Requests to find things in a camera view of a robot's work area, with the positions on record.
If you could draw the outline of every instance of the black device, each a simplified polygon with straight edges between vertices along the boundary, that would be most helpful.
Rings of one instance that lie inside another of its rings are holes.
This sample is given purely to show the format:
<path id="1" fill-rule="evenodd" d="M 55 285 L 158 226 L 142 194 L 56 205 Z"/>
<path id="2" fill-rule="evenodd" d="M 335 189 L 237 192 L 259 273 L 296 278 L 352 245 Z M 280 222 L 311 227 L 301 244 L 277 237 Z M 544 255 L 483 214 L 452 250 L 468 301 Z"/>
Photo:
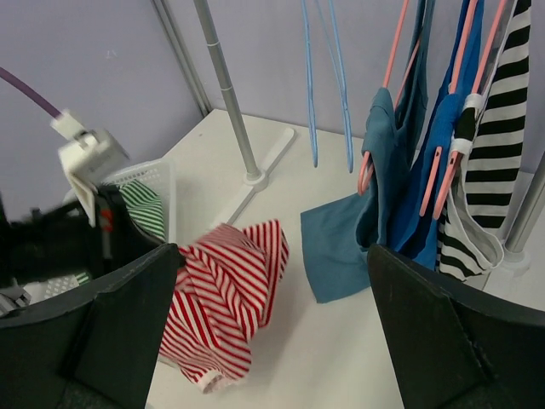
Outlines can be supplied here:
<path id="1" fill-rule="evenodd" d="M 135 225 L 115 186 L 97 225 L 78 202 L 0 210 L 0 288 L 86 270 L 91 282 L 0 318 L 0 409 L 143 408 L 185 259 Z"/>
<path id="2" fill-rule="evenodd" d="M 408 409 L 545 407 L 545 312 L 371 246 L 370 282 Z"/>

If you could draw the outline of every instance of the blue hanger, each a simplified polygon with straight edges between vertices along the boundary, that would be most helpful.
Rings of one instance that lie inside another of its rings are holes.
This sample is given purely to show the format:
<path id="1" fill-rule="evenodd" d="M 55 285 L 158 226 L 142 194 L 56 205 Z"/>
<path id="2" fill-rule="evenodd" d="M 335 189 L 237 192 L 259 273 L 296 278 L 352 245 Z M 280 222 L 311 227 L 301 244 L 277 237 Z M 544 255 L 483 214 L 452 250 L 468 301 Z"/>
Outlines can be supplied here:
<path id="1" fill-rule="evenodd" d="M 350 111 L 348 109 L 348 98 L 347 98 L 347 81 L 346 73 L 344 69 L 344 62 L 342 59 L 341 52 L 341 41 L 339 39 L 339 32 L 336 24 L 336 15 L 335 8 L 333 6 L 333 0 L 328 0 L 331 22 L 333 26 L 333 35 L 336 43 L 337 58 L 333 51 L 333 46 L 331 45 L 331 39 L 327 32 L 327 25 L 325 24 L 324 14 L 322 8 L 320 7 L 319 0 L 314 0 L 316 7 L 318 9 L 318 15 L 324 28 L 324 35 L 328 50 L 330 52 L 331 61 L 333 62 L 333 69 L 335 72 L 335 77 L 337 80 L 337 88 L 339 89 L 339 94 L 341 97 L 342 104 L 342 119 L 344 125 L 344 135 L 347 149 L 347 165 L 348 172 L 353 172 L 353 143 L 352 143 L 352 125 L 350 123 Z M 312 58 L 310 50 L 310 29 L 308 24 L 308 13 L 306 0 L 301 0 L 301 5 L 303 9 L 303 20 L 305 23 L 305 39 L 306 39 L 306 55 L 307 55 L 307 104 L 308 104 L 308 117 L 309 117 L 309 129 L 311 136 L 311 148 L 313 150 L 313 162 L 314 167 L 318 166 L 318 141 L 316 133 L 316 114 L 314 111 L 314 99 L 313 99 L 313 69 L 312 69 Z"/>

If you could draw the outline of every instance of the red and white striped shirt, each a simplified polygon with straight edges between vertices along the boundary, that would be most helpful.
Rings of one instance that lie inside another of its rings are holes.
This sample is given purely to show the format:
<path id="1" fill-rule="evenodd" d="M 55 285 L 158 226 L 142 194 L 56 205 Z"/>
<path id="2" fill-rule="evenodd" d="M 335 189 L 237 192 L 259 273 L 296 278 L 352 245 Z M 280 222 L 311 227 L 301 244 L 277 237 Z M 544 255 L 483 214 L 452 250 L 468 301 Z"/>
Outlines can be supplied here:
<path id="1" fill-rule="evenodd" d="M 290 250 L 273 220 L 242 231 L 220 225 L 180 252 L 186 266 L 159 353 L 207 393 L 248 373 L 248 342 L 271 319 Z"/>

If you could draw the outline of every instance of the blue fabric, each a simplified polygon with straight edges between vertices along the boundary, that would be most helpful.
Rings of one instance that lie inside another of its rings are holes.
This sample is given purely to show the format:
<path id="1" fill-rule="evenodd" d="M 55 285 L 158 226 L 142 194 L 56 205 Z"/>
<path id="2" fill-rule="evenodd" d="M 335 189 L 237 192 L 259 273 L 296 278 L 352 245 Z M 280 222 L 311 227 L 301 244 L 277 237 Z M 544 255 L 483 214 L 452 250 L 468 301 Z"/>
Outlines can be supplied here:
<path id="1" fill-rule="evenodd" d="M 400 200 L 396 211 L 392 214 L 388 226 L 387 245 L 395 251 L 400 252 L 404 256 L 407 256 L 430 269 L 435 269 L 439 227 L 437 221 L 432 217 L 433 207 L 437 195 L 439 194 L 441 182 L 445 176 L 451 136 L 456 126 L 456 121 L 462 111 L 463 102 L 465 101 L 466 96 L 471 92 L 479 65 L 484 1 L 478 2 L 477 8 L 475 9 L 472 30 L 462 60 L 462 69 L 456 93 L 447 95 L 468 5 L 469 0 L 465 0 L 460 13 L 458 33 L 450 59 L 450 66 L 445 74 L 441 89 L 439 90 L 439 96 L 435 108 L 433 109 L 432 118 L 430 119 L 430 125 L 428 126 L 424 138 L 422 150 L 410 172 L 410 179 L 405 195 L 403 199 Z M 442 147 L 442 153 L 436 182 L 433 187 L 427 212 L 424 217 L 420 217 L 419 211 L 437 147 Z"/>
<path id="2" fill-rule="evenodd" d="M 368 191 L 362 197 L 353 194 L 301 213 L 303 261 L 318 302 L 348 297 L 369 287 L 367 249 L 373 243 L 387 243 L 390 212 L 409 177 L 425 117 L 427 45 L 434 4 L 434 0 L 418 4 L 412 47 L 418 38 L 421 46 L 399 106 L 394 111 L 387 89 L 379 89 L 373 100 L 362 146 L 375 166 Z"/>

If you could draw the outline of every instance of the blue shirt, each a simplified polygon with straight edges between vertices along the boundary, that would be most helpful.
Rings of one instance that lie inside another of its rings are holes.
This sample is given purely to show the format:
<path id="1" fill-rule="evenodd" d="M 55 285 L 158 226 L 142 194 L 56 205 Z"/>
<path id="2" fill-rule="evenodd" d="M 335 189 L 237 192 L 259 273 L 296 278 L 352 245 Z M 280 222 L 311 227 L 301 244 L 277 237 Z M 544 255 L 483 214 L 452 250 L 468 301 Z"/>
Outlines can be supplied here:
<path id="1" fill-rule="evenodd" d="M 421 265 L 435 269 L 437 260 L 437 239 L 439 225 L 432 217 L 433 207 L 441 183 L 445 176 L 446 166 L 449 157 L 450 139 L 456 121 L 462 111 L 462 105 L 466 96 L 471 92 L 473 81 L 479 65 L 480 37 L 482 31 L 482 18 L 484 12 L 484 1 L 477 3 L 474 21 L 468 39 L 468 44 L 462 60 L 459 84 L 456 93 L 448 94 L 450 78 L 456 58 L 456 52 L 460 43 L 463 23 L 468 11 L 469 0 L 465 0 L 458 22 L 458 33 L 450 66 L 445 74 L 445 79 L 439 90 L 439 96 L 433 109 L 432 118 L 422 149 L 411 172 L 408 187 L 404 197 L 399 201 L 395 212 L 392 215 L 388 226 L 387 245 L 404 256 L 419 262 Z M 436 148 L 441 147 L 442 153 L 439 161 L 439 168 L 436 182 L 430 196 L 427 212 L 423 217 L 419 216 L 420 207 L 426 191 L 427 181 L 430 176 L 433 158 Z"/>

